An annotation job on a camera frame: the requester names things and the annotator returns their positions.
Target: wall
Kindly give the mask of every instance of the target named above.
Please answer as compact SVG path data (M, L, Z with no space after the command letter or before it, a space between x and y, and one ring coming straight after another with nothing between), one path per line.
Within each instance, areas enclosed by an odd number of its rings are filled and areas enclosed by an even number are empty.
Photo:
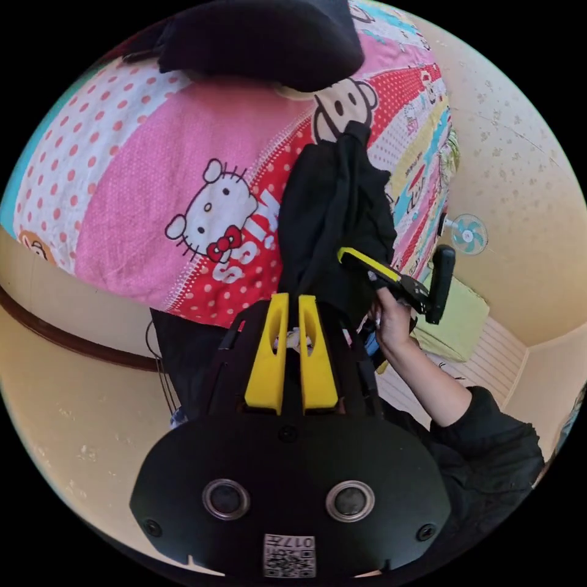
M152 356L145 343L147 306L91 287L32 254L0 227L0 286L48 324L88 341ZM149 344L159 353L157 337Z
M532 422L548 458L581 386L587 380L587 322L567 335L531 347L506 413Z
M128 508L143 459L169 429L157 374L69 352L0 308L0 382L23 444L66 505L131 548L177 564L151 546Z
M413 19L441 65L459 134L449 215L477 215L489 233L481 255L458 256L456 276L527 346L562 336L587 320L587 209L568 159L511 80Z

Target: bed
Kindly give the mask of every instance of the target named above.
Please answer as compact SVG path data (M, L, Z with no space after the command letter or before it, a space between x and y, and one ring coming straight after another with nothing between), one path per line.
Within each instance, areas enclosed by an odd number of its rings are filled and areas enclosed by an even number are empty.
M313 94L161 74L120 59L86 72L22 153L0 224L76 278L228 327L276 291L279 203L302 148L371 126L397 230L396 269L423 278L458 163L430 45L400 11L350 2L365 62Z

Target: hand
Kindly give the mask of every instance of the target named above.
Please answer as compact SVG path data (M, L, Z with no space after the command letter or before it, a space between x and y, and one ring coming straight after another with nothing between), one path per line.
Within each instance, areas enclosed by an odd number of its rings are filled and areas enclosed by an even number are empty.
M411 308L396 301L386 288L377 291L369 317L377 321L380 318L377 330L377 342L385 358L397 355L406 345L411 345L410 318Z

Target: printed number label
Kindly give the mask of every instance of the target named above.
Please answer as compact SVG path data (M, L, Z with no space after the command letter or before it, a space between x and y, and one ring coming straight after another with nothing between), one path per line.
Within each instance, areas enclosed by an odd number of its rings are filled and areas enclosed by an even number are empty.
M312 578L316 576L314 536L266 534L263 573L271 578Z

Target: blanket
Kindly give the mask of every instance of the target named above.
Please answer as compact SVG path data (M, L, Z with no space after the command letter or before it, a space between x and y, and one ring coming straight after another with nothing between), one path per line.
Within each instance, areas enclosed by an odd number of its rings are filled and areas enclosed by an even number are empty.
M426 278L426 287L430 287L431 279L432 275ZM423 350L449 361L466 363L473 356L488 315L485 300L453 278L440 324L419 320L413 336Z
M227 327L276 290L279 205L298 154L357 120L371 128L371 163L391 172L393 265L418 277L456 168L446 87L403 13L350 8L364 64L318 92L160 73L154 60L87 72L23 152L2 226L96 288Z

